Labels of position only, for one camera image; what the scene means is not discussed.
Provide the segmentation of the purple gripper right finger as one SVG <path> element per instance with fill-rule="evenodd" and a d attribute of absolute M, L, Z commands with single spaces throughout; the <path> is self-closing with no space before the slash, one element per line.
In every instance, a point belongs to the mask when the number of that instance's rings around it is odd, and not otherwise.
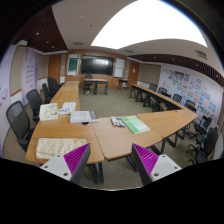
<path fill-rule="evenodd" d="M 181 167 L 167 155 L 157 155 L 137 144 L 132 144 L 132 157 L 143 185 L 181 170 Z"/>

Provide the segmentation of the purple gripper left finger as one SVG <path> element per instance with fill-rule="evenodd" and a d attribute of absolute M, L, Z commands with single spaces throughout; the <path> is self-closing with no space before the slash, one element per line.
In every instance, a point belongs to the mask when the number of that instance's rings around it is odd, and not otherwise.
<path fill-rule="evenodd" d="M 56 154 L 41 169 L 78 184 L 90 156 L 90 144 L 80 146 L 65 155 Z"/>

